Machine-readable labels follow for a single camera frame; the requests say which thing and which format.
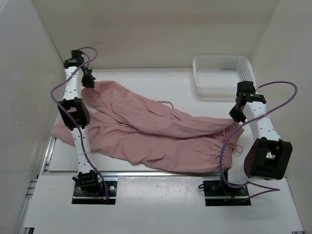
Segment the pink trousers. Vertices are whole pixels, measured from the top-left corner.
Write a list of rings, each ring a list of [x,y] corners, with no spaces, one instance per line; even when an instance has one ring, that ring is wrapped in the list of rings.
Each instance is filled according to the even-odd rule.
[[[228,169],[243,134],[232,119],[194,117],[114,81],[98,81],[81,94],[94,109],[91,151],[133,165],[178,173]]]

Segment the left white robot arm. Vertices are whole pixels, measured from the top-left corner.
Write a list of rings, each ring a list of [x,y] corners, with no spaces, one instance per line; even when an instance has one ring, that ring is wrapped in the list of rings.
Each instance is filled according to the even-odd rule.
[[[88,68],[90,57],[78,49],[71,51],[71,58],[64,62],[66,86],[58,110],[65,126],[70,130],[78,157],[78,175],[73,177],[75,184],[86,194],[99,195],[103,185],[88,155],[91,153],[88,129],[90,114],[81,98],[83,88],[94,88],[95,78]]]

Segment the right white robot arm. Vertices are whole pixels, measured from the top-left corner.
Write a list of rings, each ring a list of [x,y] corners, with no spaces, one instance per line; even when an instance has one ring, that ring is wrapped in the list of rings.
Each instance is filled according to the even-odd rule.
[[[230,195],[255,180],[281,180],[284,177],[293,147],[290,142],[282,140],[269,115],[291,100],[293,97],[268,111],[264,95],[256,92],[253,82],[237,84],[236,104],[229,115],[239,126],[230,133],[225,143],[228,144],[246,125],[252,131],[254,143],[241,164],[225,173],[220,170],[219,190],[223,194]]]

